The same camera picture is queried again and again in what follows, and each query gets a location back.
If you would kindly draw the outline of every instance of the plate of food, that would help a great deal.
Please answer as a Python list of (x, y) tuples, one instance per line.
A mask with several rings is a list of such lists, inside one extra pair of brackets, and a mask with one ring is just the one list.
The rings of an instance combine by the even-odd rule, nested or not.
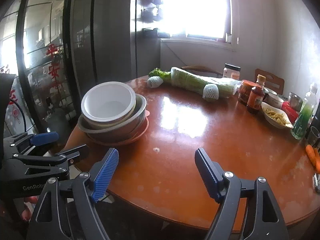
[(268, 105), (265, 102), (261, 103), (261, 108), (263, 110), (264, 117), (266, 120), (272, 124), (274, 127), (283, 129), (283, 128), (293, 128), (292, 123), (290, 122), (287, 114), (281, 109), (275, 108), (271, 105)]

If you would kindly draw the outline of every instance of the green liquid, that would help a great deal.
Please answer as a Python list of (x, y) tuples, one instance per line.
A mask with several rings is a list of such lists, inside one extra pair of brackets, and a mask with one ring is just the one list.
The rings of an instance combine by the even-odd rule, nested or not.
[(291, 134), (293, 137), (300, 140), (304, 136), (312, 113), (313, 113), (313, 107), (311, 107), (308, 104), (305, 104), (304, 106), (302, 106), (300, 114), (291, 130)]

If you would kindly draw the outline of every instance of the glossy table surface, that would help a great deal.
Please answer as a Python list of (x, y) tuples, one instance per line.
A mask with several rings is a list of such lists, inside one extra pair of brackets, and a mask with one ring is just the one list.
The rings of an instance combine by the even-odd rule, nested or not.
[[(109, 191), (157, 216), (209, 228), (218, 204), (209, 197), (195, 165), (195, 150), (202, 147), (239, 178), (264, 176), (287, 224), (319, 208), (314, 169), (303, 142), (289, 130), (271, 126), (262, 113), (250, 114), (236, 96), (208, 103), (201, 95), (166, 84), (148, 88), (146, 79), (128, 84), (147, 99), (149, 127), (135, 143), (116, 147), (120, 160)], [(85, 143), (90, 156), (77, 164), (81, 171), (89, 171), (108, 149), (91, 142), (78, 127), (66, 149)], [(241, 229), (244, 209), (241, 199), (234, 231)]]

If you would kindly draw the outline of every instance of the glass cup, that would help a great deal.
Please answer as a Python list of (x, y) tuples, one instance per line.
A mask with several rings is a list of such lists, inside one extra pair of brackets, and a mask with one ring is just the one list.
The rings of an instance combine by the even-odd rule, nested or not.
[(318, 129), (314, 126), (311, 126), (310, 133), (309, 133), (307, 141), (306, 141), (306, 145), (310, 144), (312, 147), (317, 147), (317, 145), (315, 145), (315, 143), (319, 138), (320, 138), (320, 133), (319, 133)]

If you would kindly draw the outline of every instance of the red package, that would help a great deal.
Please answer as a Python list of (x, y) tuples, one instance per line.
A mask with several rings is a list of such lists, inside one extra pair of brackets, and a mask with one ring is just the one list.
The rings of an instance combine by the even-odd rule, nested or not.
[(299, 116), (299, 113), (296, 110), (294, 110), (293, 108), (291, 108), (288, 101), (286, 101), (282, 104), (281, 110), (283, 110), (287, 114), (290, 122), (292, 124), (294, 124), (294, 122), (297, 120), (297, 118)]

